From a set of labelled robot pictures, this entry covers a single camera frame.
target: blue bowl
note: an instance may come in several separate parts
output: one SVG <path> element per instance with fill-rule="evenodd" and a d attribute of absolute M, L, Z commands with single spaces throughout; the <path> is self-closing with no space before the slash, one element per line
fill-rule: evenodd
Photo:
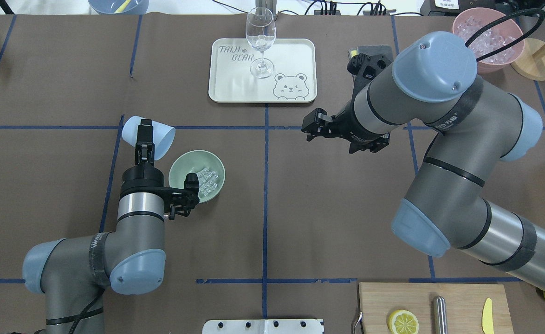
<path fill-rule="evenodd" d="M 123 0 L 89 0 L 89 4 L 97 13 L 111 13 L 114 14 L 116 9 L 124 3 Z M 142 15 L 147 13 L 149 7 L 149 0 L 131 0 L 130 4 L 122 13 L 128 13 L 132 15 Z"/>

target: blue joint cap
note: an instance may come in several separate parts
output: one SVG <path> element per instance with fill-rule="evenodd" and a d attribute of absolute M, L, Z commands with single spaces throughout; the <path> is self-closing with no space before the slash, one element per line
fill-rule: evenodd
<path fill-rule="evenodd" d="M 442 257 L 450 248 L 448 239 L 437 226 L 407 199 L 400 201 L 392 231 L 415 249 L 434 257 Z"/>
<path fill-rule="evenodd" d="M 25 287 L 34 294 L 43 294 L 41 289 L 41 274 L 44 272 L 45 263 L 52 251 L 66 238 L 34 246 L 25 255 L 23 261 L 23 279 Z"/>
<path fill-rule="evenodd" d="M 430 32 L 404 49 L 392 64 L 394 82 L 423 102 L 460 97 L 477 76 L 474 53 L 451 32 Z"/>
<path fill-rule="evenodd" d="M 518 96 L 510 94 L 516 98 L 522 110 L 522 129 L 518 140 L 512 150 L 505 156 L 500 158 L 500 161 L 514 161 L 525 156 L 527 151 L 539 141 L 540 135 L 543 133 L 543 120 L 539 113 L 524 103 Z"/>
<path fill-rule="evenodd" d="M 165 252 L 149 249 L 128 256 L 111 271 L 111 288 L 122 295 L 146 294 L 158 288 L 165 271 Z"/>

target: green bowl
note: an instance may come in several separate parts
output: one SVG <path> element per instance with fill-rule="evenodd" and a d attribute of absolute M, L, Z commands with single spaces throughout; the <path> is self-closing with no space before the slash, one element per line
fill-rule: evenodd
<path fill-rule="evenodd" d="M 177 158 L 171 169 L 169 170 L 169 186 L 172 188 L 184 188 L 184 180 L 186 180 L 186 174 L 198 173 L 208 167 L 211 171 L 215 171 L 219 175 L 217 180 L 217 188 L 213 190 L 209 195 L 203 195 L 198 192 L 198 198 L 200 203 L 205 203 L 213 199 L 223 187 L 225 182 L 225 167 L 216 155 L 208 151 L 196 150 L 182 154 Z"/>

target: pink bowl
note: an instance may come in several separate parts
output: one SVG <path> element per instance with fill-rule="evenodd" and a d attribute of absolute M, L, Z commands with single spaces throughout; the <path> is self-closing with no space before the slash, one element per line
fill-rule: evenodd
<path fill-rule="evenodd" d="M 456 34 L 455 28 L 466 21 L 469 16 L 475 17 L 475 19 L 480 19 L 484 25 L 487 25 L 488 23 L 495 21 L 496 19 L 499 19 L 500 17 L 504 17 L 504 14 L 502 12 L 496 11 L 495 9 L 490 8 L 470 8 L 466 9 L 462 13 L 460 13 L 456 19 L 454 20 L 454 23 L 452 24 L 452 32 Z M 520 27 L 514 22 L 513 19 L 509 19 L 506 22 L 500 23 L 499 25 L 491 28 L 493 31 L 497 30 L 501 36 L 510 36 L 515 39 L 518 39 L 522 36 L 522 30 Z M 489 64 L 484 63 L 483 61 L 480 61 L 477 63 L 477 72 L 479 74 L 485 74 L 490 73 L 499 70 L 500 68 L 504 68 L 510 63 L 513 63 L 520 57 L 522 54 L 522 51 L 525 49 L 525 41 L 521 41 L 518 44 L 512 46 L 512 49 L 514 50 L 514 57 L 510 59 L 507 63 L 504 64 Z"/>

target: brown table surface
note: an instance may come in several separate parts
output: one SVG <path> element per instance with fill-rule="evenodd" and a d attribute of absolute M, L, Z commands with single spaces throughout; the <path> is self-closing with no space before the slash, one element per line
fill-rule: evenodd
<path fill-rule="evenodd" d="M 242 38 L 244 15 L 0 16 L 0 333 L 44 327 L 44 296 L 21 279 L 32 246 L 115 229 L 119 180 L 133 164 L 118 129 L 133 115 L 177 127 L 156 163 L 166 175 L 205 149 L 227 177 L 217 198 L 166 223 L 158 290 L 106 292 L 107 333 L 200 333 L 207 319 L 262 317 L 316 317 L 326 333 L 347 333 L 358 281 L 502 284 L 515 333 L 545 333 L 531 285 L 456 250 L 428 258 L 390 231 L 433 131 L 400 127 L 382 152 L 348 154 L 347 141 L 306 142 L 298 130 L 313 108 L 334 114 L 350 98 L 350 48 L 403 50 L 452 21 L 280 15 L 278 38 L 316 47 L 318 97 L 265 106 L 207 94 L 211 45 Z M 534 37 L 545 40 L 545 23 Z M 484 78 L 545 126 L 545 82 L 510 67 Z M 545 128 L 523 159 L 497 166 L 483 196 L 545 228 Z"/>

